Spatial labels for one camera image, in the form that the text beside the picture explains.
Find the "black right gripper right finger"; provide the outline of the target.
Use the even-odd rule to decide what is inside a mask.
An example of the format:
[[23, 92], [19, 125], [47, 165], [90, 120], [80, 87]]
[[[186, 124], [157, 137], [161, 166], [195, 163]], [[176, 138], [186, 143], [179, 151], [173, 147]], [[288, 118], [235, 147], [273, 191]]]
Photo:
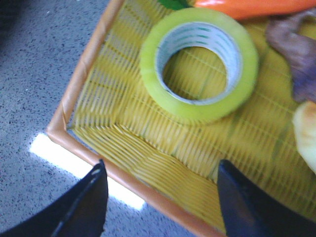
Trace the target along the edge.
[[276, 201], [226, 159], [219, 163], [217, 188], [229, 237], [316, 235], [315, 222]]

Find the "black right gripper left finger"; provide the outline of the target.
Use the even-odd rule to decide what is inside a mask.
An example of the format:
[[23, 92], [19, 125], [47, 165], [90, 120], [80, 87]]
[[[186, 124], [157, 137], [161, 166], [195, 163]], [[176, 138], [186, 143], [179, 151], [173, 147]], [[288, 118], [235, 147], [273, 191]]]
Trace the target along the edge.
[[2, 237], [99, 237], [108, 204], [105, 164], [98, 162], [47, 208], [1, 233]]

